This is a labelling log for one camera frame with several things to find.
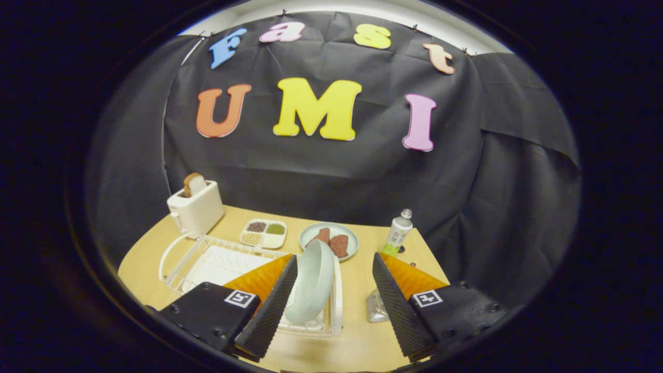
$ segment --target screw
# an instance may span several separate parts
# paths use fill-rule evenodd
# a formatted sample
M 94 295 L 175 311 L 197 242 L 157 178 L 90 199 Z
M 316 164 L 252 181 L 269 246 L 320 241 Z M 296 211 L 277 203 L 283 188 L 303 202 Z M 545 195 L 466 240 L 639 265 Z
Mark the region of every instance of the screw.
M 224 332 L 223 330 L 221 330 L 221 329 L 219 329 L 219 328 L 216 328 L 216 329 L 214 329 L 213 332 L 214 332 L 214 335 L 215 335 L 215 336 L 218 336 L 218 337 L 221 338 L 221 339 L 226 339 L 226 334 L 225 334 L 225 332 Z

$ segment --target bowl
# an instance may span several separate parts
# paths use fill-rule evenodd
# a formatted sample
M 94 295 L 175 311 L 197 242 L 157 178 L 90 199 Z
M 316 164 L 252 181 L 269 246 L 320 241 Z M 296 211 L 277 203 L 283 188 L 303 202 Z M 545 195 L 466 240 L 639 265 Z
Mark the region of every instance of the bowl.
M 297 258 L 295 280 L 284 310 L 285 317 L 295 324 L 314 319 L 330 298 L 333 283 L 332 249 L 314 240 Z

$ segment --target wooden table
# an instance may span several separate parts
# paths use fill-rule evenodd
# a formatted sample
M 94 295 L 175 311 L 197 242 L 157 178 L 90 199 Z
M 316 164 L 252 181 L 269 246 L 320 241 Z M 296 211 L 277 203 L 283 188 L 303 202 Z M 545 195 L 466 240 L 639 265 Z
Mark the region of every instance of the wooden table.
M 288 224 L 288 234 L 282 252 L 301 254 L 299 235 L 314 220 L 291 218 L 264 212 L 225 206 L 225 216 L 208 235 L 239 243 L 239 235 L 250 219 L 282 220 Z M 372 265 L 373 254 L 384 244 L 389 227 L 344 224 L 359 238 L 359 250 L 341 263 L 343 281 L 343 331 L 332 337 L 302 337 L 277 333 L 267 355 L 256 364 L 278 372 L 384 372 L 409 364 L 396 341 L 390 322 L 370 323 L 366 299 L 375 290 Z M 161 310 L 179 298 L 179 294 L 158 280 L 158 265 L 168 245 L 179 237 L 172 218 L 166 216 L 150 229 L 129 250 L 118 275 L 133 295 L 143 304 Z M 185 239 L 173 247 L 164 263 L 164 273 L 170 273 L 194 241 Z M 412 229 L 398 258 L 449 283 L 440 265 L 424 242 L 419 231 Z

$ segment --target toaster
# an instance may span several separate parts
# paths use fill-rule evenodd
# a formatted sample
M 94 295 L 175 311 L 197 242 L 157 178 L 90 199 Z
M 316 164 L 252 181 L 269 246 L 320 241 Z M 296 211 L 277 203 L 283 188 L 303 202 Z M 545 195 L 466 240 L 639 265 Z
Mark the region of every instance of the toaster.
M 166 201 L 177 229 L 192 238 L 208 233 L 225 214 L 219 185 L 211 180 L 205 183 L 207 186 L 191 197 L 185 197 L 181 189 Z

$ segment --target white dish rack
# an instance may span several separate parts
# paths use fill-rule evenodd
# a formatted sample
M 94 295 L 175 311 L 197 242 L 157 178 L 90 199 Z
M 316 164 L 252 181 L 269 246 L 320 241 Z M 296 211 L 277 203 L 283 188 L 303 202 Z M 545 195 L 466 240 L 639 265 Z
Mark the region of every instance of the white dish rack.
M 189 235 L 180 236 L 164 251 L 159 263 L 159 281 L 180 295 L 202 282 L 224 285 L 263 264 L 287 255 L 284 252 L 264 250 L 203 235 L 182 257 L 170 275 L 163 274 L 163 265 L 170 250 Z M 305 324 L 293 324 L 281 317 L 277 332 L 303 336 L 332 336 L 341 332 L 343 325 L 343 287 L 341 266 L 334 256 L 334 281 L 330 299 L 318 316 Z

